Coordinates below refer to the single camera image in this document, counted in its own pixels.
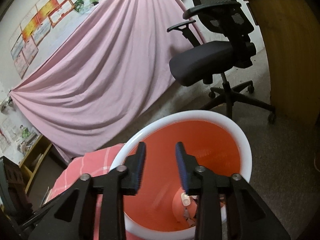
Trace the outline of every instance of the gray carpet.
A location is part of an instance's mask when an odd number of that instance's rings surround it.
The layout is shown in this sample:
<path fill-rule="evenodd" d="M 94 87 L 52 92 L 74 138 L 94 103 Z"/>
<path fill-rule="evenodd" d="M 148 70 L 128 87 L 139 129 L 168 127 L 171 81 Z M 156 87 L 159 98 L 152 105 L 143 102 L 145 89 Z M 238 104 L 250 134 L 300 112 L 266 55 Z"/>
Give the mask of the gray carpet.
<path fill-rule="evenodd" d="M 231 86 L 253 80 L 253 97 L 269 102 L 270 81 L 265 50 L 253 57 L 254 65 L 234 68 L 228 75 Z M 145 114 L 107 145 L 127 141 L 147 124 L 168 114 L 198 109 L 208 100 L 209 86 L 198 82 L 182 88 L 174 84 Z M 213 111 L 225 114 L 225 105 Z M 255 106 L 235 103 L 233 120 L 246 134 L 252 150 L 250 184 L 296 239 L 320 205 L 320 173 L 313 166 L 319 149 L 319 130 L 308 128 L 277 115 L 268 123 L 269 112 Z"/>

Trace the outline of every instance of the chair seat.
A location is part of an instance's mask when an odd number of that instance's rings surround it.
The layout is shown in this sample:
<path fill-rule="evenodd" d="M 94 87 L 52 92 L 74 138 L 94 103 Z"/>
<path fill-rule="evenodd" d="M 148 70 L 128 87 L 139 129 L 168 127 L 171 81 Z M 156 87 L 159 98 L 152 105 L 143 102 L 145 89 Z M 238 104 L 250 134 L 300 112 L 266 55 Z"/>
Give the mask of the chair seat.
<path fill-rule="evenodd" d="M 246 43 L 250 56 L 256 54 L 252 42 Z M 229 41 L 211 41 L 174 56 L 170 62 L 172 76 L 183 86 L 212 74 L 223 73 L 237 63 L 237 57 Z"/>

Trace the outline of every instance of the pink bedsheet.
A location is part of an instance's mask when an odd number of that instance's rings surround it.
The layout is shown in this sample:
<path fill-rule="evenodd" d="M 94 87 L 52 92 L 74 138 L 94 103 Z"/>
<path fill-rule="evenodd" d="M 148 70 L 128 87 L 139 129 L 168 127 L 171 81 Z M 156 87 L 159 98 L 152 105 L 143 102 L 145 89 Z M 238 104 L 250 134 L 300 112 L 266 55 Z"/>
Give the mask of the pink bedsheet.
<path fill-rule="evenodd" d="M 166 29 L 184 10 L 180 0 L 103 0 L 13 101 L 65 159 L 96 150 L 173 83 L 169 60 L 192 46 Z"/>
<path fill-rule="evenodd" d="M 83 173 L 88 173 L 92 177 L 107 174 L 110 166 L 124 144 L 105 148 L 96 152 L 86 153 L 83 157 L 74 159 L 67 169 L 56 180 L 48 200 L 68 189 Z M 102 195 L 98 195 L 96 214 L 94 219 L 93 240 L 99 239 L 99 222 L 101 211 Z M 127 240 L 139 240 L 141 238 L 126 232 Z"/>

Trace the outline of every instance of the chair armrest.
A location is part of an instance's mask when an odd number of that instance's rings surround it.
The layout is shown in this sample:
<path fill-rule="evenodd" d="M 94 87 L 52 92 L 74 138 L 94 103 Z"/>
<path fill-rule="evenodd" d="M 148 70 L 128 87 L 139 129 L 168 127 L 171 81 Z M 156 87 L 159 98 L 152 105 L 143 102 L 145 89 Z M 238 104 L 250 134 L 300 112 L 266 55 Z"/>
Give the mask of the chair armrest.
<path fill-rule="evenodd" d="M 190 23 L 195 23 L 196 20 L 190 20 L 190 21 L 186 21 L 186 22 L 182 22 L 182 23 L 178 23 L 176 25 L 173 25 L 171 27 L 169 27 L 167 29 L 167 32 L 170 32 L 172 30 L 176 30 L 176 31 L 181 31 L 182 35 L 188 39 L 190 41 L 190 43 L 192 44 L 192 46 L 196 47 L 200 45 L 200 42 L 197 40 L 196 36 L 193 34 L 193 32 L 189 29 L 189 24 Z"/>
<path fill-rule="evenodd" d="M 199 13 L 206 13 L 206 14 L 211 13 L 211 14 L 217 14 L 217 16 L 219 16 L 224 14 L 226 11 L 230 11 L 231 9 L 235 9 L 239 7 L 241 7 L 241 3 L 236 1 L 199 4 L 186 10 L 183 13 L 182 17 L 183 19 L 186 20 Z"/>
<path fill-rule="evenodd" d="M 186 21 L 186 22 L 183 22 L 183 23 L 178 23 L 176 25 L 173 25 L 173 26 L 169 27 L 167 29 L 167 32 L 169 33 L 172 30 L 177 30 L 177 31 L 182 30 L 179 27 L 188 26 L 190 23 L 195 23 L 195 22 L 196 22 L 196 20 L 190 20 L 190 21 Z"/>

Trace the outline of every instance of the green object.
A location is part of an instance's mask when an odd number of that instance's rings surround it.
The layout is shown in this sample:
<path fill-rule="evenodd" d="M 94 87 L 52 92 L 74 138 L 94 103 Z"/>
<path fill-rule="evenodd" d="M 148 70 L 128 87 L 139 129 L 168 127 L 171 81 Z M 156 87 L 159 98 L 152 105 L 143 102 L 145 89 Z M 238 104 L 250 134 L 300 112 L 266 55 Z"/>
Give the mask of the green object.
<path fill-rule="evenodd" d="M 25 127 L 23 130 L 22 130 L 22 138 L 28 138 L 29 137 L 29 135 L 30 135 L 31 133 L 29 132 L 29 129 L 28 129 L 28 127 Z"/>
<path fill-rule="evenodd" d="M 76 0 L 74 10 L 78 13 L 84 14 L 98 3 L 99 0 Z"/>
<path fill-rule="evenodd" d="M 81 9 L 83 8 L 83 5 L 84 5 L 84 0 L 76 0 L 75 11 L 79 13 L 81 11 Z"/>

